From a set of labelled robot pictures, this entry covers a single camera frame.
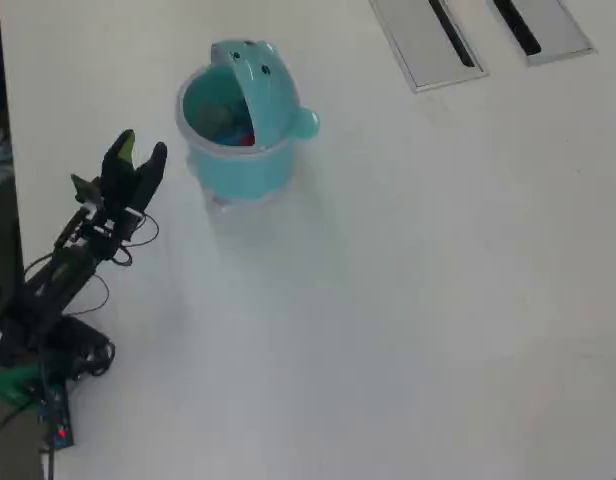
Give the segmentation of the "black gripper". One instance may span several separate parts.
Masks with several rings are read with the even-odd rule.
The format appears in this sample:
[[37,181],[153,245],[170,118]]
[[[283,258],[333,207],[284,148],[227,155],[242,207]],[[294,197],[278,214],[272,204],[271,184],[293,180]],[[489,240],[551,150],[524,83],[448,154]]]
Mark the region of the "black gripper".
[[[106,208],[113,211],[96,208],[82,224],[82,238],[95,258],[113,258],[131,239],[141,221],[140,213],[146,210],[163,179],[167,146],[158,142],[150,158],[135,171],[134,144],[135,132],[124,130],[104,155],[101,193]],[[123,209],[129,203],[131,209]]]

